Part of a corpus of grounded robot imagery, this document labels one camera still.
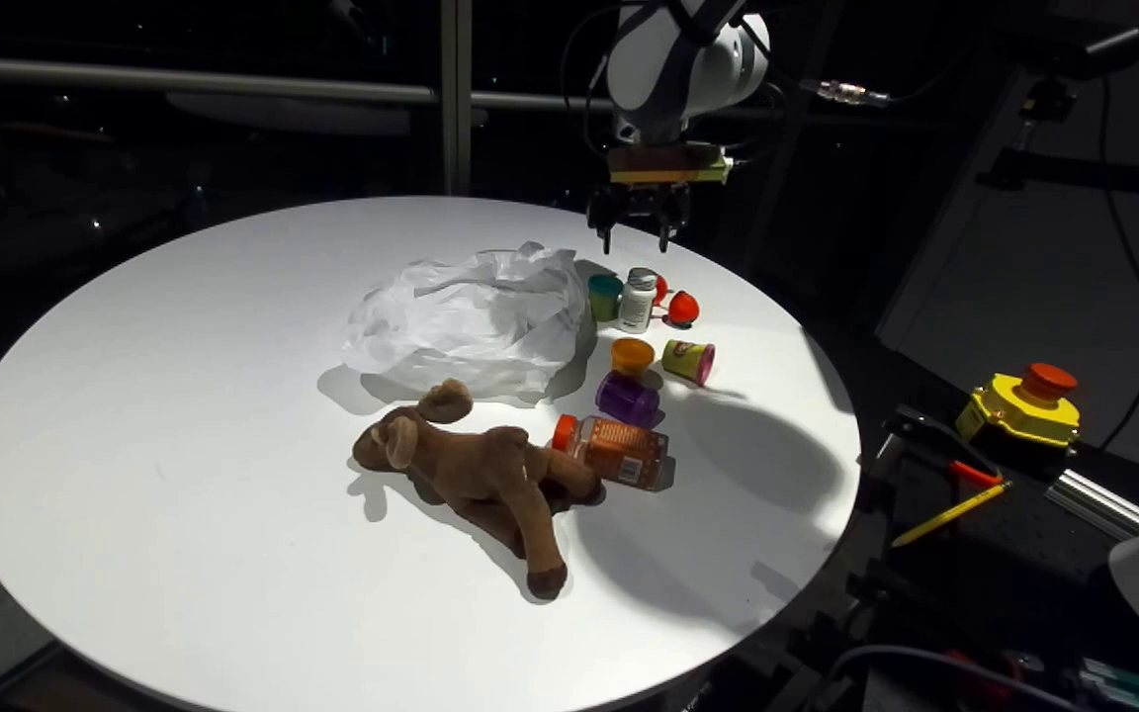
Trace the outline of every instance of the green object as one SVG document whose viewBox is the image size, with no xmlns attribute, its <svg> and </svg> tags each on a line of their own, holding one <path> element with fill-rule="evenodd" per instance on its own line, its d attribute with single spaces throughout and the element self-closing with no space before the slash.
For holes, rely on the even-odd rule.
<svg viewBox="0 0 1139 712">
<path fill-rule="evenodd" d="M 590 302 L 594 321 L 617 321 L 617 294 L 622 294 L 617 272 L 594 272 L 585 282 L 585 302 Z"/>
</svg>

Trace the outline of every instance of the stuffed reindeer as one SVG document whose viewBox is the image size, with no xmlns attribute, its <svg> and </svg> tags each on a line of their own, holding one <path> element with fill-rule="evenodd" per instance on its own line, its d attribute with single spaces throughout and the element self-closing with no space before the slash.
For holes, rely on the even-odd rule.
<svg viewBox="0 0 1139 712">
<path fill-rule="evenodd" d="M 492 427 L 482 437 L 432 427 L 455 425 L 465 410 L 465 386 L 445 379 L 414 409 L 394 409 L 373 425 L 351 456 L 369 472 L 406 476 L 423 502 L 445 502 L 460 520 L 526 557 L 530 595 L 548 600 L 565 584 L 552 512 L 600 502 L 605 487 L 585 463 L 548 448 L 530 448 L 523 427 Z"/>
</svg>

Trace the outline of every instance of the table surface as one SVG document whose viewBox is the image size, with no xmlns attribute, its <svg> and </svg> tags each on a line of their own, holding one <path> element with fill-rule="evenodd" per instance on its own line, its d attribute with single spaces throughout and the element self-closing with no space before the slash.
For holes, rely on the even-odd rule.
<svg viewBox="0 0 1139 712">
<path fill-rule="evenodd" d="M 679 463 L 556 516 L 571 584 L 349 448 L 387 410 L 340 368 L 349 313 L 406 261 L 571 247 L 692 289 L 706 386 L 663 385 Z M 460 430 L 548 439 L 577 390 L 477 404 Z M 477 197 L 365 197 L 228 223 L 95 277 L 0 360 L 0 582 L 63 645 L 203 708 L 585 708 L 772 622 L 826 563 L 857 427 L 804 330 L 734 272 L 635 228 Z"/>
</svg>

